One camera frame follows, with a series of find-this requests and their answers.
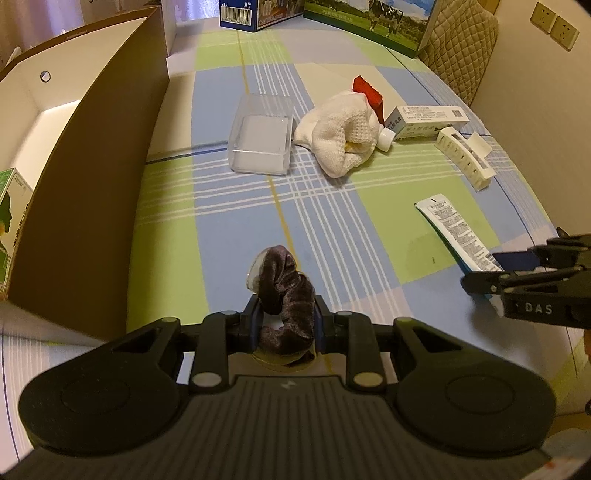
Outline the brown cardboard storage box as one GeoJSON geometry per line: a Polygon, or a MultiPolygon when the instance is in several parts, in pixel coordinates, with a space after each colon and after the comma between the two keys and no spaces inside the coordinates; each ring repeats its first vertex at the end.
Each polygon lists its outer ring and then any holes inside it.
{"type": "Polygon", "coordinates": [[[168,87],[162,11],[127,11],[15,57],[1,73],[1,166],[33,190],[6,335],[96,345],[124,333],[136,205],[168,87]]]}

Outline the white plastic hair claw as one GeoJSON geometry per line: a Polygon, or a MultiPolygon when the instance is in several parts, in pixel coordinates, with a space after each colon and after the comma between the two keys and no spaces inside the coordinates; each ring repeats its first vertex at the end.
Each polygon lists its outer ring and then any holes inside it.
{"type": "Polygon", "coordinates": [[[476,191],[487,188],[496,176],[487,160],[492,147],[477,132],[464,137],[454,127],[442,129],[436,146],[459,168],[476,191]]]}

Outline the double wall socket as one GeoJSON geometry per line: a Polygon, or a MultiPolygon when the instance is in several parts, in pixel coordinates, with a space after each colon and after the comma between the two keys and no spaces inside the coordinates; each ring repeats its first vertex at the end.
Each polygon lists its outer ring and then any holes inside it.
{"type": "Polygon", "coordinates": [[[536,3],[530,22],[567,51],[573,49],[579,37],[576,27],[541,2],[536,3]]]}

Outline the purple curtain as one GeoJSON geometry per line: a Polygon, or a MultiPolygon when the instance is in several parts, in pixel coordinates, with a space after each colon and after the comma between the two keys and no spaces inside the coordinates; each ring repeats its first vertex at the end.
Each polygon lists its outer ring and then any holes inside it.
{"type": "Polygon", "coordinates": [[[26,51],[84,24],[141,8],[161,5],[176,23],[218,16],[218,1],[2,1],[1,58],[16,47],[26,51]]]}

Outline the white appliance box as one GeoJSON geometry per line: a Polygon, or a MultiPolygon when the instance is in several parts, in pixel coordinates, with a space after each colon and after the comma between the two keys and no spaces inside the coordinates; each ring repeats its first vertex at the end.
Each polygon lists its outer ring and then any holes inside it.
{"type": "Polygon", "coordinates": [[[176,14],[173,0],[161,0],[162,23],[164,29],[167,54],[172,52],[173,43],[176,37],[176,14]]]}

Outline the dark brown velvet scrunchie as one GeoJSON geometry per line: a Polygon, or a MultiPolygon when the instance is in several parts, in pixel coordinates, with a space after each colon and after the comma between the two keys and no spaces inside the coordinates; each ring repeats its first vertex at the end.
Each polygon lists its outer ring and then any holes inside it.
{"type": "Polygon", "coordinates": [[[300,362],[315,345],[315,288],[297,270],[283,245],[264,249],[247,274],[246,288],[259,297],[270,318],[260,329],[256,356],[281,367],[300,362]]]}

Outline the white knitted cloth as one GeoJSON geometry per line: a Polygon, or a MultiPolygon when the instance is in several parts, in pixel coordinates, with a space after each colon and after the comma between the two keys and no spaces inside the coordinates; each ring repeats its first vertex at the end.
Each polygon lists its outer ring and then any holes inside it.
{"type": "Polygon", "coordinates": [[[294,144],[310,150],[329,177],[341,178],[370,158],[382,130],[367,96],[343,91],[301,118],[294,144]]]}

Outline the clear plastic tray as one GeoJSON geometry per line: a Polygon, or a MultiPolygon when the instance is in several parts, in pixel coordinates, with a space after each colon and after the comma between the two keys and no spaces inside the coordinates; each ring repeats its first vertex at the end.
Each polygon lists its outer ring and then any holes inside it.
{"type": "Polygon", "coordinates": [[[294,104],[290,97],[242,96],[228,139],[228,162],[237,173],[283,176],[290,169],[294,104]]]}

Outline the red snack packet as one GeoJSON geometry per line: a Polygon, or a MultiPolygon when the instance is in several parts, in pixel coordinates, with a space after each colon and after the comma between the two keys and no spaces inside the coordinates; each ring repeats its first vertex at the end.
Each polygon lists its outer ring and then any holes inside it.
{"type": "Polygon", "coordinates": [[[353,79],[353,91],[362,93],[367,97],[370,107],[377,115],[378,121],[384,125],[384,100],[380,92],[378,92],[369,82],[367,82],[361,75],[353,79]]]}

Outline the long white medicine box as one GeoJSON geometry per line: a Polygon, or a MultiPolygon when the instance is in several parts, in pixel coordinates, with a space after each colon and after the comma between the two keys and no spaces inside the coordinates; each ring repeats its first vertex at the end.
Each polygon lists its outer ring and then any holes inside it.
{"type": "Polygon", "coordinates": [[[433,138],[447,127],[461,129],[469,122],[458,106],[401,105],[394,108],[385,126],[396,140],[433,138]]]}

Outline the checkered bed sheet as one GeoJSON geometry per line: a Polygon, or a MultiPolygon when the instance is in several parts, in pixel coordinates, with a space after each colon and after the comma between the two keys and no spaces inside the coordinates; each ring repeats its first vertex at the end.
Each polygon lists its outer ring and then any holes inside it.
{"type": "Polygon", "coordinates": [[[549,218],[501,146],[489,154],[496,176],[482,191],[424,139],[396,143],[342,179],[325,176],[298,147],[280,177],[228,166],[226,143],[246,93],[290,97],[301,118],[360,76],[387,109],[456,104],[422,62],[304,18],[259,33],[208,19],[179,28],[167,66],[136,209],[131,327],[168,315],[195,323],[221,307],[242,308],[253,257],[283,244],[332,309],[377,322],[419,318],[533,369],[565,402],[577,336],[503,318],[496,299],[467,295],[458,264],[416,208],[446,196],[492,251],[552,237],[549,218]]]}

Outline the green medicine box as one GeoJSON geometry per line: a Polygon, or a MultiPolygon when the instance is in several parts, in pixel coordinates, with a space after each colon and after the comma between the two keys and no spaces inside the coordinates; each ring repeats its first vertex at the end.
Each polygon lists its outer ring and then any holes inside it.
{"type": "Polygon", "coordinates": [[[1,297],[8,292],[12,263],[16,255],[18,238],[33,190],[16,168],[1,172],[0,206],[0,281],[1,297]]]}

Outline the white cream tube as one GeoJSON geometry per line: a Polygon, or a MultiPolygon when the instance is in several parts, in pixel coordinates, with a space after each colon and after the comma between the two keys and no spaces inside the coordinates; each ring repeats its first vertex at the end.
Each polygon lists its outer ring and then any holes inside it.
{"type": "Polygon", "coordinates": [[[501,264],[445,195],[437,194],[418,201],[415,208],[436,230],[464,274],[502,271],[501,264]]]}

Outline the green cow milk box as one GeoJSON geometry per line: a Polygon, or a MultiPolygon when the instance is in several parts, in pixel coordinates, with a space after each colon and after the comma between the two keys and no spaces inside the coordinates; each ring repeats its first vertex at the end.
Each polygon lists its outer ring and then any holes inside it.
{"type": "Polygon", "coordinates": [[[305,1],[304,17],[415,58],[429,42],[442,6],[437,0],[305,1]]]}

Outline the small white bottle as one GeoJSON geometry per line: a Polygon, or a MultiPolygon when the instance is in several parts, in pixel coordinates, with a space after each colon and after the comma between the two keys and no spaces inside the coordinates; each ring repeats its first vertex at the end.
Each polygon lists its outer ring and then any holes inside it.
{"type": "Polygon", "coordinates": [[[392,143],[394,142],[394,137],[396,137],[396,133],[394,131],[383,127],[380,130],[380,133],[377,138],[377,149],[387,153],[390,150],[392,143]]]}

